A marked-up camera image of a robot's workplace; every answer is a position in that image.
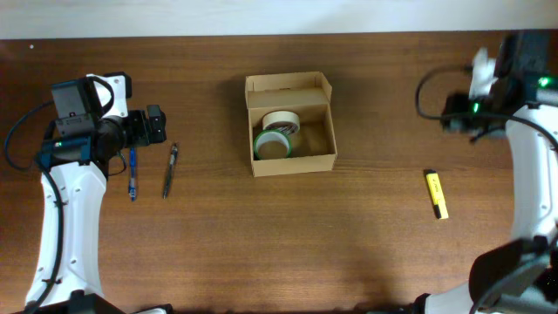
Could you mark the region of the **yellow highlighter marker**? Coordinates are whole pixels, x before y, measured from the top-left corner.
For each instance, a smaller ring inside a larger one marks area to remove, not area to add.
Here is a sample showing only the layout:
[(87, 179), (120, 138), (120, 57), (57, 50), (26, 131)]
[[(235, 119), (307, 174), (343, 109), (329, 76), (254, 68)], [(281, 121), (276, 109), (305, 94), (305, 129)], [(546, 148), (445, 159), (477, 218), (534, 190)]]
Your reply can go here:
[(449, 217), (446, 199), (441, 187), (439, 175), (432, 169), (425, 170), (425, 180), (432, 200), (434, 213), (439, 220), (445, 220)]

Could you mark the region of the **green tape roll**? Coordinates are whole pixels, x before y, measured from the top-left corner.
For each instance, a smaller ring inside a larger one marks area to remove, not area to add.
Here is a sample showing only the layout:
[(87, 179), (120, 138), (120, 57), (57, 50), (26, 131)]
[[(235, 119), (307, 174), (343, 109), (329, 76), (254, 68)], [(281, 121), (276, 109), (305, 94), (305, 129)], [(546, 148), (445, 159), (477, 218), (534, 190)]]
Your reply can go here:
[(292, 151), (289, 137), (277, 130), (262, 131), (256, 136), (253, 148), (258, 160), (285, 159)]

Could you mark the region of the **beige masking tape roll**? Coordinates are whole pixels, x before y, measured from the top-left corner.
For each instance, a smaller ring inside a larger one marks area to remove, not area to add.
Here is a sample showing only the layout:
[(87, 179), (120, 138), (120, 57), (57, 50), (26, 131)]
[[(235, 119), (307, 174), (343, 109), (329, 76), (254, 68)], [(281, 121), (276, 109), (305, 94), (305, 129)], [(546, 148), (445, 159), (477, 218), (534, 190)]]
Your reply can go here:
[(296, 113), (290, 111), (268, 113), (262, 118), (262, 129), (264, 131), (277, 130), (286, 135), (298, 133), (300, 130), (300, 118)]

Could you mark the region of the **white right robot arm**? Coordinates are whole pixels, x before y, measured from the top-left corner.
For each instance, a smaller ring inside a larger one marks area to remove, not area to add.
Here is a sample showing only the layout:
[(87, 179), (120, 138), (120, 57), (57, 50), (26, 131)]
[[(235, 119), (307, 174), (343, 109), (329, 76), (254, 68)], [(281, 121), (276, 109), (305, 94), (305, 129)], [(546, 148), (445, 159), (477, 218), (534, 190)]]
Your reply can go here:
[[(418, 82), (421, 118), (473, 141), (507, 139), (514, 221), (509, 242), (478, 256), (465, 283), (417, 297), (410, 313), (557, 311), (557, 77), (548, 68), (550, 46), (550, 31), (517, 31), (505, 37), (496, 58), (480, 49), (471, 64), (434, 68)], [(425, 113), (422, 89), (445, 72), (469, 75), (469, 90), (449, 95), (441, 114)]]

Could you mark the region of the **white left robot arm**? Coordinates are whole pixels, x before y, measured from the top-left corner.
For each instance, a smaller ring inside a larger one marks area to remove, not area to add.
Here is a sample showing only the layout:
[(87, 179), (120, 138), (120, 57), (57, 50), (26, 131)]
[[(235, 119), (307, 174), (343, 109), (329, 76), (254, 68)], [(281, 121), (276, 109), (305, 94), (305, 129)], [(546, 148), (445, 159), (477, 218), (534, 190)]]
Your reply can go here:
[(58, 116), (34, 159), (41, 172), (44, 219), (37, 269), (25, 298), (30, 312), (66, 302), (75, 290), (103, 294), (99, 216), (109, 162), (125, 148), (167, 138), (159, 106), (128, 109), (132, 80), (123, 72), (57, 83), (51, 94)]

